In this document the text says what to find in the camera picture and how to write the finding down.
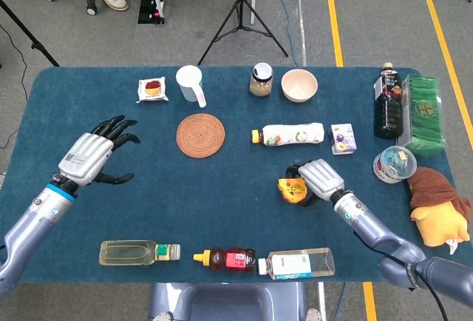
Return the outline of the clear plastic tub of clips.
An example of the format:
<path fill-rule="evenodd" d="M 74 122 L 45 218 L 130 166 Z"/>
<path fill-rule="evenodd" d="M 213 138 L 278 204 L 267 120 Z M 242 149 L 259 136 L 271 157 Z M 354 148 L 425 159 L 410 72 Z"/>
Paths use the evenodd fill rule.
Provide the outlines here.
<path fill-rule="evenodd" d="M 413 176 L 418 168 L 413 153 L 403 146 L 389 146 L 372 162 L 375 176 L 389 184 L 400 183 Z"/>

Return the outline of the clear square bottle blue label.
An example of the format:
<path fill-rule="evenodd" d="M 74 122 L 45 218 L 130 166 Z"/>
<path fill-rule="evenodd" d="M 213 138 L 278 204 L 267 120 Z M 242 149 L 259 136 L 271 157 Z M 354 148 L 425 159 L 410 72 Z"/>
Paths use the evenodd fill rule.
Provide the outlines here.
<path fill-rule="evenodd" d="M 258 259 L 259 275 L 268 275 L 272 280 L 329 277 L 335 271 L 330 248 L 272 251 Z"/>

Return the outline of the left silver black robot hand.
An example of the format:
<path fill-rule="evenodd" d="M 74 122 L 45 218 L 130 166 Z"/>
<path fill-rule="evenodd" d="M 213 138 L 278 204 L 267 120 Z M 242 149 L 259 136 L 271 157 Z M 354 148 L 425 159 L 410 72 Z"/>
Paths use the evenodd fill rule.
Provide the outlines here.
<path fill-rule="evenodd" d="M 82 134 L 60 161 L 59 172 L 53 175 L 53 180 L 72 190 L 92 182 L 120 185 L 130 181 L 134 174 L 108 175 L 103 173 L 103 167 L 112 153 L 125 143 L 140 143 L 136 135 L 125 132 L 136 123 L 136 120 L 117 115 Z"/>

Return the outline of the beige bowl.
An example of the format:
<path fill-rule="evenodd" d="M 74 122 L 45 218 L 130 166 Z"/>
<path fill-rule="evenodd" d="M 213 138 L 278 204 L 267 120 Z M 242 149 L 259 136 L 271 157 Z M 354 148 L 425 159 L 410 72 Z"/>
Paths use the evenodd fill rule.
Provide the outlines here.
<path fill-rule="evenodd" d="M 316 94 L 319 84 L 311 72 L 292 69 L 282 76 L 281 87 L 286 99 L 294 103 L 304 103 Z"/>

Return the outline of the yellow oil bottle white cap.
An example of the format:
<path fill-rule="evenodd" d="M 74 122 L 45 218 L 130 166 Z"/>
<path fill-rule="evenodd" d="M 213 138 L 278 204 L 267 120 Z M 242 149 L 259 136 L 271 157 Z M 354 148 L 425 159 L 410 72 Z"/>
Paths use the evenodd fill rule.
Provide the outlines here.
<path fill-rule="evenodd" d="M 150 266 L 159 261 L 180 259 L 180 244 L 156 243 L 153 240 L 108 240 L 100 248 L 102 266 Z"/>

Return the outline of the round woven rattan coaster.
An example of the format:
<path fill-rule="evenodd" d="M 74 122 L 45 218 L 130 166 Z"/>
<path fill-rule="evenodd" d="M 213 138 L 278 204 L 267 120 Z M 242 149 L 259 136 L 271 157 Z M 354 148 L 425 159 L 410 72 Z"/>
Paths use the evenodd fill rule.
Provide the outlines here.
<path fill-rule="evenodd" d="M 216 154 L 224 140 L 225 127 L 217 117 L 210 114 L 190 115 L 177 127 L 177 146 L 190 158 L 208 158 Z"/>

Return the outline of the green tea bag box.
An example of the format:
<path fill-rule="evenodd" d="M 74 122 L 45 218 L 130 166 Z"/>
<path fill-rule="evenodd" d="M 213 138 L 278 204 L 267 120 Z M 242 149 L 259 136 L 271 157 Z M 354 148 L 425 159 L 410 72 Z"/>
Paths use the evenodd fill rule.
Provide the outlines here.
<path fill-rule="evenodd" d="M 429 157 L 445 148 L 442 103 L 438 80 L 409 74 L 402 82 L 403 132 L 396 139 L 399 146 Z"/>

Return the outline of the black slanted stand pole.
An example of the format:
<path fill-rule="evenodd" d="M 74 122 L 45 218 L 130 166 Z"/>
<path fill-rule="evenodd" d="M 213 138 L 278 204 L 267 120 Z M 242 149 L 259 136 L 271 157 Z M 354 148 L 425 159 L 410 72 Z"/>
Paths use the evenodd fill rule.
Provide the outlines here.
<path fill-rule="evenodd" d="M 15 22 L 15 24 L 21 29 L 21 31 L 29 38 L 32 42 L 31 48 L 34 50 L 39 50 L 44 57 L 53 65 L 54 67 L 59 67 L 60 64 L 54 59 L 54 57 L 47 51 L 44 45 L 30 32 L 30 30 L 23 24 L 19 17 L 7 6 L 7 4 L 0 0 L 0 8 Z"/>

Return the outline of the black tripod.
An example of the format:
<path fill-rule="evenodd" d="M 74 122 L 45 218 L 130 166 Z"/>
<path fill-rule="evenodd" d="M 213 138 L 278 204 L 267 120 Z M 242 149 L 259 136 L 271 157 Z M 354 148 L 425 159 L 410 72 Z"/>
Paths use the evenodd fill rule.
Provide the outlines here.
<path fill-rule="evenodd" d="M 259 23 L 263 26 L 264 28 L 264 31 L 261 31 L 261 30 L 256 30 L 254 28 L 251 28 L 251 27 L 248 27 L 248 26 L 245 26 L 243 24 L 243 8 L 244 6 L 246 6 L 251 15 L 254 15 L 255 18 L 259 21 Z M 229 30 L 228 32 L 226 33 L 222 33 L 222 30 L 224 29 L 225 25 L 228 23 L 230 17 L 236 13 L 237 15 L 237 26 L 235 26 L 233 29 Z M 251 3 L 248 1 L 248 0 L 235 0 L 235 2 L 233 3 L 233 6 L 232 8 L 230 9 L 228 15 L 225 17 L 225 20 L 222 22 L 222 24 L 220 25 L 220 28 L 218 29 L 218 31 L 216 32 L 216 34 L 214 35 L 214 37 L 211 39 L 209 45 L 207 46 L 207 48 L 205 49 L 204 53 L 202 54 L 200 60 L 197 62 L 197 65 L 200 66 L 202 63 L 203 63 L 203 60 L 205 59 L 205 57 L 207 56 L 208 52 L 210 51 L 210 49 L 213 47 L 214 44 L 216 44 L 218 41 L 220 41 L 221 39 L 223 39 L 224 37 L 232 34 L 232 33 L 237 33 L 239 31 L 246 31 L 246 32 L 252 32 L 252 33 L 258 33 L 262 36 L 265 36 L 265 37 L 268 37 L 268 38 L 271 38 L 274 40 L 274 42 L 276 43 L 276 45 L 278 46 L 278 48 L 282 51 L 282 53 L 288 57 L 288 53 L 287 51 L 285 50 L 285 48 L 282 46 L 282 44 L 278 41 L 278 39 L 275 37 L 275 35 L 273 34 L 273 32 L 269 29 L 269 27 L 267 26 L 267 24 L 262 20 L 262 18 L 259 16 L 259 14 L 257 13 L 257 11 L 254 9 L 254 7 L 251 5 Z"/>

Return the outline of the blue table cover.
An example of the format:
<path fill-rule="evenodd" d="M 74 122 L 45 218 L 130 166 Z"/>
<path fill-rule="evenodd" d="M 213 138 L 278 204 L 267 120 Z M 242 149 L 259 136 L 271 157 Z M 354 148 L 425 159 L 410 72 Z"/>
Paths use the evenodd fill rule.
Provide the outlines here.
<path fill-rule="evenodd" d="M 323 201 L 310 207 L 282 199 L 277 182 L 296 162 L 322 158 L 345 186 L 388 227 L 421 244 L 410 219 L 405 183 L 386 184 L 372 171 L 374 157 L 389 146 L 373 134 L 373 84 L 377 67 L 315 67 L 315 96 L 303 104 L 287 100 L 280 88 L 267 98 L 249 93 L 249 67 L 204 67 L 205 111 L 225 127 L 221 149 L 209 158 L 184 155 L 176 131 L 199 112 L 184 99 L 175 67 L 50 67 L 33 84 L 16 144 L 0 189 L 0 262 L 3 238 L 49 183 L 74 142 L 116 115 L 137 121 L 126 143 L 108 160 L 105 173 L 135 176 L 122 185 L 93 183 L 47 235 L 24 270 L 35 283 L 258 282 L 257 273 L 211 271 L 193 261 L 204 249 L 252 248 L 271 251 L 328 247 L 341 281 L 381 279 L 380 255 L 367 249 Z M 139 104 L 140 79 L 166 78 L 168 101 Z M 269 124 L 321 123 L 324 140 L 265 146 L 251 131 Z M 352 124 L 357 150 L 334 155 L 332 124 Z M 150 266 L 102 266 L 100 248 L 108 240 L 153 240 L 180 244 L 180 259 Z"/>

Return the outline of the white plastic cup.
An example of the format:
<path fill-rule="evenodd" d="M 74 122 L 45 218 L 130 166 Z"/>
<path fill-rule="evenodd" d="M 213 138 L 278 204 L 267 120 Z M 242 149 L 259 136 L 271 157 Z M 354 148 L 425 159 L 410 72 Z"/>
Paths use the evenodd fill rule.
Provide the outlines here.
<path fill-rule="evenodd" d="M 194 65 L 185 65 L 176 73 L 176 81 L 184 99 L 188 102 L 197 102 L 200 108 L 206 106 L 202 79 L 200 68 Z"/>

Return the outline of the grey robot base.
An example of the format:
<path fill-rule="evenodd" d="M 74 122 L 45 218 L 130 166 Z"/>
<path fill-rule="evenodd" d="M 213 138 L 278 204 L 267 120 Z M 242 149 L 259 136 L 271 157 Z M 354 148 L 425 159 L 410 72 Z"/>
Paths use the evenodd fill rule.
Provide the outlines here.
<path fill-rule="evenodd" d="M 326 321 L 304 283 L 155 283 L 147 321 Z"/>

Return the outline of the yellow plush toy brown cloth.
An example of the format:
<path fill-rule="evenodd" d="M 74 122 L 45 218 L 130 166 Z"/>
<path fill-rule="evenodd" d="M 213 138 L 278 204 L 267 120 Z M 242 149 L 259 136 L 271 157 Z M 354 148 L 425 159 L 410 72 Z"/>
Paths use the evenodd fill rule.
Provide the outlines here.
<path fill-rule="evenodd" d="M 461 243 L 471 240 L 468 225 L 473 205 L 443 174 L 419 166 L 407 183 L 411 192 L 410 219 L 425 246 L 446 245 L 453 255 Z"/>

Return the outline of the white-labelled bottle with yellow cap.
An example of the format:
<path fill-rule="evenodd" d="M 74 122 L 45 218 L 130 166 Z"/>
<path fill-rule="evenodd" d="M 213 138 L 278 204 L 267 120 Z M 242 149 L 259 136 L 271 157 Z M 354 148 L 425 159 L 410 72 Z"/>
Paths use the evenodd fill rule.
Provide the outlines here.
<path fill-rule="evenodd" d="M 321 123 L 297 125 L 269 124 L 251 131 L 251 142 L 265 146 L 284 146 L 289 144 L 318 144 L 324 140 L 324 126 Z"/>

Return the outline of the bear-shaped honey bottle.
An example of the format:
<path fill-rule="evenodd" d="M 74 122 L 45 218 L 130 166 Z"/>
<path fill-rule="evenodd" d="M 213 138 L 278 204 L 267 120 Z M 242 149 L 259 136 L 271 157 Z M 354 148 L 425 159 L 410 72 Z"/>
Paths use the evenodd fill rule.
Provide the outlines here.
<path fill-rule="evenodd" d="M 253 272 L 256 263 L 256 252 L 253 249 L 221 248 L 206 249 L 194 254 L 193 260 L 213 270 L 227 269 L 236 272 Z"/>

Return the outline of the packaged snack cake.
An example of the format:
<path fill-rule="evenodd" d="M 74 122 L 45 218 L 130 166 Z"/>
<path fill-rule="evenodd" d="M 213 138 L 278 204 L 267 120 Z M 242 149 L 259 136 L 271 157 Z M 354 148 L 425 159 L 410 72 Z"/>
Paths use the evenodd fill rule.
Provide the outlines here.
<path fill-rule="evenodd" d="M 166 78 L 140 79 L 137 88 L 137 104 L 143 101 L 168 101 L 166 95 Z"/>

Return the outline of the black power strip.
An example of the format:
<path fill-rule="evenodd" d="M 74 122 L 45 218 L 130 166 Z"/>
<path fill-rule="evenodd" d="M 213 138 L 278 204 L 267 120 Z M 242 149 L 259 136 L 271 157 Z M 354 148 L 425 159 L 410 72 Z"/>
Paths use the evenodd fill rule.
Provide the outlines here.
<path fill-rule="evenodd" d="M 164 0 L 158 0 L 160 9 L 156 7 L 155 0 L 141 0 L 140 1 L 140 11 L 138 15 L 138 24 L 156 24 L 160 25 L 165 22 L 163 17 L 163 5 Z"/>

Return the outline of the small purple carton box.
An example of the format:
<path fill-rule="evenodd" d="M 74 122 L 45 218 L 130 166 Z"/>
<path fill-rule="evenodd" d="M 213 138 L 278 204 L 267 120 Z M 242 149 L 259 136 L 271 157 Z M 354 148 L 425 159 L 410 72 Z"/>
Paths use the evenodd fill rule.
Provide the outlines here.
<path fill-rule="evenodd" d="M 349 155 L 357 150 L 352 124 L 332 124 L 329 139 L 334 155 Z"/>

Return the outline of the yellow tape measure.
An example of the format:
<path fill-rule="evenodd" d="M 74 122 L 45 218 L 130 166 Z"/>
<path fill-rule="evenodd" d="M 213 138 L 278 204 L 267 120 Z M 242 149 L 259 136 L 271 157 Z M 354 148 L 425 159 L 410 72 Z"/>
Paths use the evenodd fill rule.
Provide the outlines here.
<path fill-rule="evenodd" d="M 307 187 L 302 178 L 280 178 L 277 187 L 282 198 L 290 204 L 302 205 L 306 201 Z"/>

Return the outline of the dark soy sauce bottle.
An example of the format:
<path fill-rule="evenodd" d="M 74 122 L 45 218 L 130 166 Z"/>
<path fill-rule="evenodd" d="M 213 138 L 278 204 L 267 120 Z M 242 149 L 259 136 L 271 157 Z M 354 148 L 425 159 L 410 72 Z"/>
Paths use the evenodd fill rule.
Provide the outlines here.
<path fill-rule="evenodd" d="M 374 131 L 379 138 L 396 139 L 404 129 L 402 85 L 399 73 L 391 62 L 385 62 L 373 84 Z"/>

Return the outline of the glass jar with black lid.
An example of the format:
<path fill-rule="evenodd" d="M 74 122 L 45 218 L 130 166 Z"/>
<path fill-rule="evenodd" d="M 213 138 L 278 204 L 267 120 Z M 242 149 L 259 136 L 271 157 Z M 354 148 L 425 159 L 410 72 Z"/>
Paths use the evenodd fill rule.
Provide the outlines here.
<path fill-rule="evenodd" d="M 249 91 L 255 96 L 267 96 L 271 93 L 272 84 L 272 66 L 265 62 L 259 62 L 256 64 L 252 69 Z"/>

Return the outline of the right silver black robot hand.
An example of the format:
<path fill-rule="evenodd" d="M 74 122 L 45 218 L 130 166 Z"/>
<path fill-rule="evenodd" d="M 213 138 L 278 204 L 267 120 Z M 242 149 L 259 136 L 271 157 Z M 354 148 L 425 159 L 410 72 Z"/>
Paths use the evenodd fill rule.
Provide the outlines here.
<path fill-rule="evenodd" d="M 335 205 L 345 194 L 343 178 L 321 158 L 304 164 L 292 164 L 286 169 L 285 177 L 301 178 L 304 181 L 307 194 L 296 202 L 299 206 L 311 206 L 317 200 L 330 201 Z"/>

